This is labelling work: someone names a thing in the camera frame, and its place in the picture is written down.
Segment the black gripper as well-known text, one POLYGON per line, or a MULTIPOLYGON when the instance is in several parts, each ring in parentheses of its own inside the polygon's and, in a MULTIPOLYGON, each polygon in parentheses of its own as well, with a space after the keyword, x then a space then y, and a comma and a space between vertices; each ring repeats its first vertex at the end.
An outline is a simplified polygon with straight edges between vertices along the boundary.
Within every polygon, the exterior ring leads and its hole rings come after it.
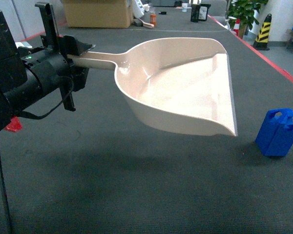
POLYGON ((18 48, 25 66, 27 81, 18 88, 18 111, 27 107, 59 88, 63 104, 68 111, 76 110, 72 92, 85 87, 89 69, 75 66, 67 55, 81 56, 93 49, 95 44, 83 43, 74 36, 65 35, 63 43, 54 19, 53 6, 46 2, 37 2, 45 35, 41 35, 42 47, 18 48))

